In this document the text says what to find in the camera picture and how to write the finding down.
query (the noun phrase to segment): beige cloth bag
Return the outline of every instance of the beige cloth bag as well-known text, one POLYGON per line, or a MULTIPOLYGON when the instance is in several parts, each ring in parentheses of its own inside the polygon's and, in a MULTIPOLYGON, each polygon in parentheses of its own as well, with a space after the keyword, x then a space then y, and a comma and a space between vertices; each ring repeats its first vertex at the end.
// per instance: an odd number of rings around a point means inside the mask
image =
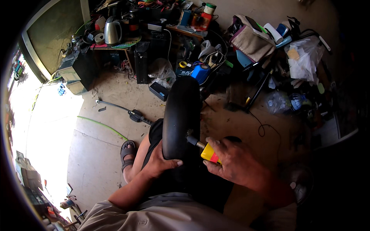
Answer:
POLYGON ((244 26, 230 39, 230 43, 255 62, 271 54, 276 45, 266 33, 253 29, 244 15, 236 15, 244 26))

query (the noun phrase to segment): floor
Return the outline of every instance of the floor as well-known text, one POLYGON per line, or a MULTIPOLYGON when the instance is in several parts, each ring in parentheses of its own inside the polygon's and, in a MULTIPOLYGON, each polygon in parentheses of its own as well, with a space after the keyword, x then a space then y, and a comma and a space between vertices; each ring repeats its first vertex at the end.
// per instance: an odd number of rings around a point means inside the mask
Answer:
MULTIPOLYGON (((65 187, 69 183, 73 188, 71 194, 77 198, 75 203, 81 211, 90 211, 95 203, 106 200, 120 185, 126 184, 119 159, 124 140, 111 130, 77 118, 77 115, 110 126, 139 144, 149 132, 149 126, 130 120, 122 109, 99 105, 95 100, 99 96, 103 101, 137 109, 152 121, 163 117, 166 103, 154 96, 148 85, 137 85, 136 80, 129 80, 120 73, 101 73, 93 84, 94 90, 82 96, 74 96, 68 89, 65 95, 59 96, 59 84, 36 89, 41 84, 35 78, 30 75, 23 84, 15 84, 11 92, 11 107, 16 121, 12 129, 13 151, 24 153, 41 178, 47 179, 47 197, 57 208, 66 196, 65 187), (36 94, 38 98, 34 110, 31 110, 36 94)), ((211 95, 207 102, 216 112, 209 107, 202 111, 203 142, 207 136, 217 139, 238 136, 251 146, 263 164, 276 173, 279 163, 304 158, 305 147, 295 150, 291 145, 292 137, 303 130, 301 122, 291 116, 270 115, 264 107, 263 94, 251 111, 262 123, 272 125, 280 133, 280 145, 279 135, 271 128, 265 127, 264 137, 258 135, 260 124, 251 115, 224 110, 225 98, 211 95)), ((263 201, 258 195, 235 186, 224 213, 249 225, 262 211, 263 201)), ((69 218, 73 214, 73 211, 62 211, 62 215, 69 218)))

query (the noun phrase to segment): shirt sleeve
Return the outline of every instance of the shirt sleeve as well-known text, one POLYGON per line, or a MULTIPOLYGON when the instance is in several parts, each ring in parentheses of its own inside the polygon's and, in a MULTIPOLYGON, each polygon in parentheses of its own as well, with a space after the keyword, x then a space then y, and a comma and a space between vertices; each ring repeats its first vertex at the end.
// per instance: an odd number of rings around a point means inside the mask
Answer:
POLYGON ((126 212, 105 200, 94 205, 79 231, 118 230, 126 221, 126 212))
POLYGON ((263 215, 263 221, 266 230, 294 231, 297 225, 297 204, 292 203, 286 207, 268 211, 263 215))

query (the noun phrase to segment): electric kettle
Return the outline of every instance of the electric kettle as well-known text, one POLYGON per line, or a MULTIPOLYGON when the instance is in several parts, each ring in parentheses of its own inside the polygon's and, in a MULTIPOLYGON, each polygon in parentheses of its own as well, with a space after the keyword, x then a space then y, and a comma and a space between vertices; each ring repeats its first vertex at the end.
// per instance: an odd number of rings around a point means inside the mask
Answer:
POLYGON ((121 44, 122 26, 118 20, 113 21, 113 16, 109 17, 105 22, 104 41, 109 47, 121 44))

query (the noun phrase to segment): red container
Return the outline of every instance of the red container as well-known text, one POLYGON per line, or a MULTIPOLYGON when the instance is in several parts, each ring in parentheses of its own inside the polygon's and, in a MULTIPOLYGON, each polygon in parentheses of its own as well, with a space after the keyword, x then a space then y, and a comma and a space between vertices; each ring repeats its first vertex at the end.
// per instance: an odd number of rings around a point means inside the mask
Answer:
POLYGON ((199 29, 201 30, 207 30, 208 29, 208 26, 212 20, 212 15, 211 14, 207 14, 207 13, 202 13, 202 17, 203 17, 203 21, 202 21, 202 24, 201 26, 199 27, 199 29))

